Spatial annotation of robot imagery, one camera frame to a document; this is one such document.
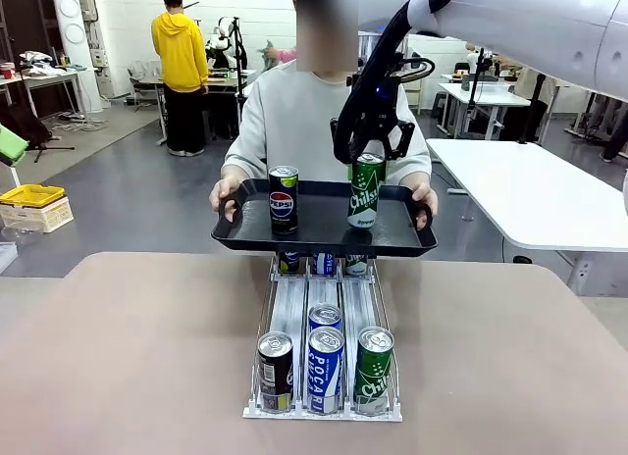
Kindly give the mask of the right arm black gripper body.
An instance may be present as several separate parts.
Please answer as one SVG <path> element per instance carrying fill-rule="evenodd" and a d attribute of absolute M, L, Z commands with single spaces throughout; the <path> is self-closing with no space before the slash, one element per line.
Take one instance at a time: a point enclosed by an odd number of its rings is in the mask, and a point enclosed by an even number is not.
<path fill-rule="evenodd" d="M 369 98 L 363 122 L 363 134 L 369 141 L 382 140 L 397 127 L 398 86 L 398 76 L 387 76 Z"/>

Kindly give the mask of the person's left hand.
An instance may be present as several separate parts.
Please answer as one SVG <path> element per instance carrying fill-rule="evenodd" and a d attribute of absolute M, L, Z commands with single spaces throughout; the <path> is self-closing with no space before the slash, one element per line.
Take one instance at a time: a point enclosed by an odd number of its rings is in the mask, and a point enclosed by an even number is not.
<path fill-rule="evenodd" d="M 421 181 L 413 189 L 413 199 L 418 202 L 425 203 L 429 206 L 432 215 L 436 216 L 439 212 L 439 199 L 436 191 L 431 187 L 429 181 Z"/>

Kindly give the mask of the person's right hand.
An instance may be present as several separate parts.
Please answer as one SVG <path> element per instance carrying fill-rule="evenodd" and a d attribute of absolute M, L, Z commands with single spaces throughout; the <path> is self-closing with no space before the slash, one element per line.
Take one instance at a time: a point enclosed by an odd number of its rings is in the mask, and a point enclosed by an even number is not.
<path fill-rule="evenodd" d="M 239 189 L 240 184 L 241 180 L 232 175 L 226 175 L 216 182 L 209 196 L 214 212 L 219 211 L 221 202 L 236 192 Z"/>

